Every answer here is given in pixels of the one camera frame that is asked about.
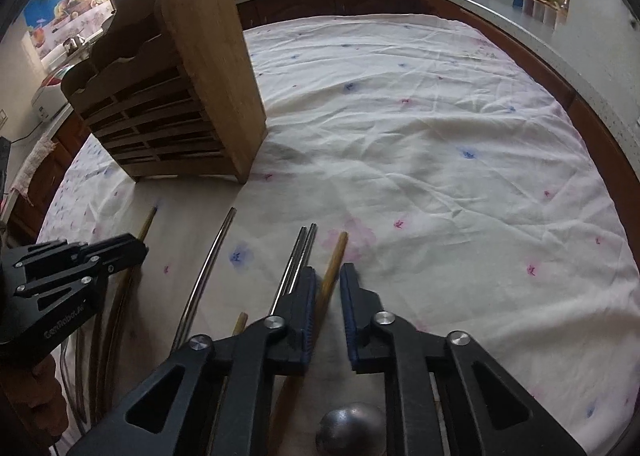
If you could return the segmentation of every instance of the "bamboo organizer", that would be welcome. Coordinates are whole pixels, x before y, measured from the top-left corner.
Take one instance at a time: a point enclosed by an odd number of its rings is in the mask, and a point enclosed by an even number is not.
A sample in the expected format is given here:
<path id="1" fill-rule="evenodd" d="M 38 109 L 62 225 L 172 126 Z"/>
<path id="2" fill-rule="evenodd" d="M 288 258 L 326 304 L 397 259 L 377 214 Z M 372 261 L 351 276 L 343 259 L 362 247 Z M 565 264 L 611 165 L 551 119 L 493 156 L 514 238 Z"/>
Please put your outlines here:
<path id="1" fill-rule="evenodd" d="M 61 87 L 134 179 L 217 174 L 243 183 L 266 135 L 234 0 L 121 0 Z"/>

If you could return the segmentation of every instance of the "metal chopstick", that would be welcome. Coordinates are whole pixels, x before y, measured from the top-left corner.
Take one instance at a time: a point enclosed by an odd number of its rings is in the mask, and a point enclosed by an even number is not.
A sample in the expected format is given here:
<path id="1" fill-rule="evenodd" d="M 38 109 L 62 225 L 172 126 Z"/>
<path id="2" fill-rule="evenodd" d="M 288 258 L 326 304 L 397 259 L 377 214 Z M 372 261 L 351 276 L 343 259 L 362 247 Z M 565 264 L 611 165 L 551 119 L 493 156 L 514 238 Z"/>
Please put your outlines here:
<path id="1" fill-rule="evenodd" d="M 296 238 L 296 242 L 293 244 L 293 250 L 291 250 L 291 255 L 289 256 L 289 261 L 287 261 L 287 267 L 284 269 L 282 274 L 282 278 L 280 279 L 280 284 L 278 285 L 278 290 L 276 292 L 275 297 L 273 298 L 273 303 L 269 308 L 269 315 L 273 315 L 273 312 L 278 305 L 278 301 L 280 297 L 287 293 L 289 289 L 289 281 L 293 276 L 293 272 L 298 265 L 300 260 L 300 256 L 302 255 L 302 251 L 304 248 L 304 243 L 306 239 L 306 227 L 302 227 L 300 232 L 298 233 L 298 237 Z"/>
<path id="2" fill-rule="evenodd" d="M 209 279 L 213 265 L 216 262 L 216 258 L 218 257 L 220 248 L 222 247 L 222 242 L 225 240 L 226 233 L 228 232 L 235 215 L 236 209 L 231 207 L 225 217 L 225 220 L 222 222 L 222 226 L 220 226 L 220 230 L 218 231 L 216 238 L 213 240 L 209 253 L 207 254 L 204 264 L 200 269 L 200 273 L 198 274 L 198 278 L 193 285 L 187 305 L 184 307 L 184 311 L 182 312 L 180 324 L 178 324 L 178 329 L 175 332 L 174 343 L 171 346 L 171 353 L 180 348 L 180 346 L 182 346 L 189 337 L 191 325 L 193 324 L 193 319 L 195 318 L 196 310 L 198 309 L 198 303 L 200 302 L 205 286 L 207 285 L 207 279 Z"/>
<path id="3" fill-rule="evenodd" d="M 311 255 L 311 249 L 313 248 L 314 241 L 316 239 L 316 232 L 318 231 L 318 225 L 315 223 L 311 223 L 309 227 L 309 232 L 306 235 L 305 246 L 302 248 L 302 254 L 298 259 L 298 263 L 296 265 L 296 270 L 293 272 L 293 277 L 289 280 L 289 287 L 287 288 L 286 293 L 291 293 L 296 286 L 296 281 L 298 280 L 298 276 L 300 275 L 300 270 L 309 262 L 309 256 Z"/>

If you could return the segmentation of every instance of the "metal ball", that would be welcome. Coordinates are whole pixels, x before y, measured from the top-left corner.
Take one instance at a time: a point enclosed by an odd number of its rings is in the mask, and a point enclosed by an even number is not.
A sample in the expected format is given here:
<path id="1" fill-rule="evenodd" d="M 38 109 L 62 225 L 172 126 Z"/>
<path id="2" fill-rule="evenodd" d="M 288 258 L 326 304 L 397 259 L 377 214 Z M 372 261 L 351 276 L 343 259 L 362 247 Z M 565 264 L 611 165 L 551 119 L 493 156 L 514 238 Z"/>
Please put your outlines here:
<path id="1" fill-rule="evenodd" d="M 320 420 L 316 448 L 321 456 L 382 456 L 386 450 L 385 414 L 361 402 L 331 410 Z"/>

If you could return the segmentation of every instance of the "power cord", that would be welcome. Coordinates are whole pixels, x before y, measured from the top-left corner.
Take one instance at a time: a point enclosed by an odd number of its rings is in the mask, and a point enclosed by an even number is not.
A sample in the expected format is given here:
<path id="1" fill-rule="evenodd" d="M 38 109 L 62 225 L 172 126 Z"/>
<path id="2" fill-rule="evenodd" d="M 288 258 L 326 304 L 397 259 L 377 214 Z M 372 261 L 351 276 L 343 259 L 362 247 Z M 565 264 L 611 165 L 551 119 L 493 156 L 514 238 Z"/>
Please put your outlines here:
<path id="1" fill-rule="evenodd" d="M 42 125 L 42 122 L 39 122 L 39 123 L 36 125 L 36 127 L 34 127 L 33 129 L 31 129 L 31 132 L 30 132 L 27 136 L 23 136 L 22 138 L 18 138 L 17 140 L 13 140 L 13 141 L 11 142 L 11 145 L 13 145 L 14 143 L 18 143 L 19 141 L 26 140 L 28 137 L 30 137 L 30 136 L 33 134 L 33 132 L 34 132 L 34 131 L 35 131 L 35 130 L 40 126 L 40 125 Z"/>

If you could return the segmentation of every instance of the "wooden chopstick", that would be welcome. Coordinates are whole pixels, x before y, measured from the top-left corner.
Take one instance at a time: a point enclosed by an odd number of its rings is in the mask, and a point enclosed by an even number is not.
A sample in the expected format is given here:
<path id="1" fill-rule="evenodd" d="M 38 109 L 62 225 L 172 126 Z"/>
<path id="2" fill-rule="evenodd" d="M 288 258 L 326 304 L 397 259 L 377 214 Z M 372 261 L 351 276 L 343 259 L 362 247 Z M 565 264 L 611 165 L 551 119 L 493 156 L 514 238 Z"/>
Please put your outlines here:
<path id="1" fill-rule="evenodd" d="M 331 300 L 332 293 L 334 292 L 335 280 L 338 277 L 338 270 L 342 264 L 342 257 L 344 256 L 344 249 L 347 246 L 347 240 L 349 236 L 347 232 L 341 232 L 338 237 L 338 242 L 335 245 L 334 252 L 331 255 L 331 261 L 324 273 L 320 292 L 316 297 L 315 318 L 314 318 L 314 332 L 312 337 L 312 348 L 316 345 L 322 322 L 326 315 L 327 308 L 329 308 L 329 301 Z M 269 443 L 268 443 L 268 456 L 276 456 L 282 440 L 284 439 L 284 433 L 289 423 L 289 418 L 293 413 L 293 409 L 296 405 L 296 399 L 298 393 L 302 388 L 304 381 L 303 376 L 287 376 L 280 390 L 280 394 L 276 399 L 276 405 L 271 414 L 271 426 L 269 431 Z"/>
<path id="2" fill-rule="evenodd" d="M 233 333 L 231 333 L 232 336 L 235 335 L 239 335 L 240 333 L 242 333 L 244 331 L 244 328 L 246 327 L 246 322 L 247 319 L 249 318 L 249 315 L 247 315 L 245 312 L 241 312 L 238 315 L 238 320 L 236 321 L 236 326 L 234 327 Z M 216 433 L 216 427 L 218 426 L 218 415 L 220 413 L 220 407 L 222 407 L 222 401 L 225 399 L 225 392 L 226 392 L 226 384 L 228 382 L 228 378 L 225 376 L 225 379 L 222 382 L 222 390 L 220 391 L 220 397 L 218 399 L 218 405 L 216 406 L 216 413 L 213 417 L 213 424 L 211 427 L 211 433 L 209 435 L 209 446 L 207 448 L 207 451 L 205 452 L 205 454 L 210 454 L 211 453 L 211 447 L 213 445 L 213 438 L 215 436 Z"/>
<path id="3" fill-rule="evenodd" d="M 140 228 L 138 239 L 144 241 L 151 227 L 151 222 L 158 211 L 158 207 L 152 207 L 145 222 Z M 89 357 L 89 415 L 96 422 L 100 422 L 102 417 L 111 410 L 111 400 L 113 397 L 113 379 L 117 361 L 117 352 L 120 349 L 122 339 L 122 327 L 124 325 L 124 312 L 129 302 L 129 293 L 133 285 L 134 270 L 132 266 L 125 270 L 120 279 L 118 288 L 113 298 L 113 305 L 107 320 L 107 327 L 104 331 L 102 349 L 100 348 L 100 336 L 93 338 L 91 353 Z M 100 314 L 100 329 L 102 326 L 102 314 Z"/>

